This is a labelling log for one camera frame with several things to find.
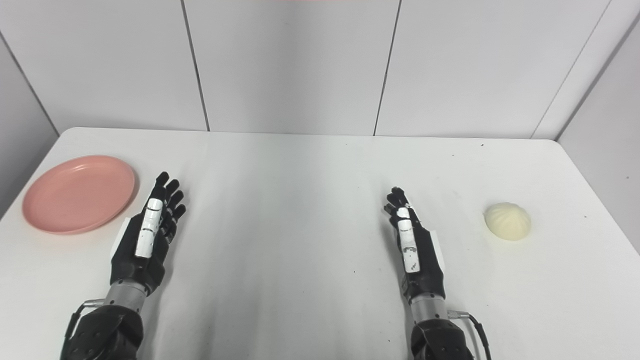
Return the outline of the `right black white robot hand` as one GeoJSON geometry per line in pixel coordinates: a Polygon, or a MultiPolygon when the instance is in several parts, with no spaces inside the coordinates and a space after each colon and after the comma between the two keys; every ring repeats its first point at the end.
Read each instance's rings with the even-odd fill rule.
{"type": "Polygon", "coordinates": [[[401,187],[393,187],[386,200],[383,209],[395,230],[404,270],[403,296],[409,302],[419,296],[445,299],[444,272],[432,233],[423,226],[401,187]]]}

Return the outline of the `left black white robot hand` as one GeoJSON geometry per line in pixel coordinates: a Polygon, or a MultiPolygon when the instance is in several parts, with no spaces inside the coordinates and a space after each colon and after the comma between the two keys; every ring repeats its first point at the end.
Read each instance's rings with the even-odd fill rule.
{"type": "Polygon", "coordinates": [[[162,284],[165,260],[186,212],[179,187],[179,180],[166,171],[155,179],[141,212],[130,218],[119,238],[110,260],[111,285],[133,281],[150,295],[162,284]]]}

